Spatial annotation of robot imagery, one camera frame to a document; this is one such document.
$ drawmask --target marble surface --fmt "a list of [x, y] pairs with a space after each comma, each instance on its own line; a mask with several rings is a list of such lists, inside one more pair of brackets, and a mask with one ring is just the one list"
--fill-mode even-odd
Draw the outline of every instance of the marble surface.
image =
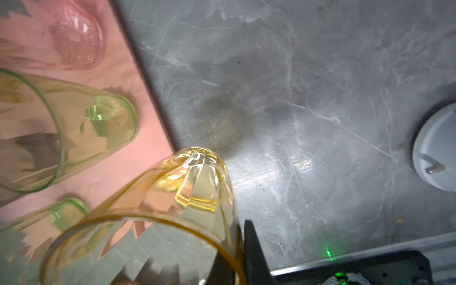
[[410, 160], [456, 100], [456, 2], [114, 3], [175, 147], [225, 159], [270, 268], [456, 230]]

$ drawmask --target amber glass tumbler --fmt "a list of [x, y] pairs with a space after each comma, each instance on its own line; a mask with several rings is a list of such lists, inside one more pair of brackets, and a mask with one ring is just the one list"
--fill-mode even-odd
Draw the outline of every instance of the amber glass tumbler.
[[56, 240], [41, 283], [198, 285], [223, 271], [232, 284], [245, 284], [242, 260], [227, 168], [211, 150], [190, 147], [157, 163]]

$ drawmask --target yellow glass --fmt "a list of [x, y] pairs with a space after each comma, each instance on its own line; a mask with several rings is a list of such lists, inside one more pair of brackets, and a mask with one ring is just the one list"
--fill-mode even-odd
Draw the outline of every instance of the yellow glass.
[[41, 284], [204, 284], [216, 255], [246, 284], [223, 161], [183, 149], [133, 180], [50, 247]]
[[88, 213], [67, 198], [0, 227], [0, 284], [37, 285], [41, 259], [51, 243]]
[[76, 174], [130, 143], [132, 104], [91, 87], [0, 68], [0, 186], [28, 193]]

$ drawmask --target green glass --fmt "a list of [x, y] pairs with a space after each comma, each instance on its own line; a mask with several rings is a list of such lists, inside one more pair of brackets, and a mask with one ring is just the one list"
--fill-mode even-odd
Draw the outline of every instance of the green glass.
[[88, 213], [67, 198], [0, 227], [0, 284], [37, 285], [41, 259], [51, 243]]
[[0, 68], [0, 186], [8, 190], [45, 189], [137, 133], [136, 110], [120, 95]]

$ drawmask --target drinking glass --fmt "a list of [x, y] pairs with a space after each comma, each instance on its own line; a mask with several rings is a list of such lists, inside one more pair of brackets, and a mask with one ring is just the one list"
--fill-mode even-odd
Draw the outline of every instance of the drinking glass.
[[94, 209], [50, 247], [41, 284], [246, 284], [224, 162], [183, 149]]
[[67, 198], [0, 227], [0, 284], [39, 284], [49, 245], [87, 213], [84, 202]]
[[130, 143], [132, 104], [91, 87], [0, 69], [0, 186], [30, 193]]
[[101, 61], [101, 27], [73, 0], [4, 1], [8, 3], [0, 8], [0, 66], [81, 70]]

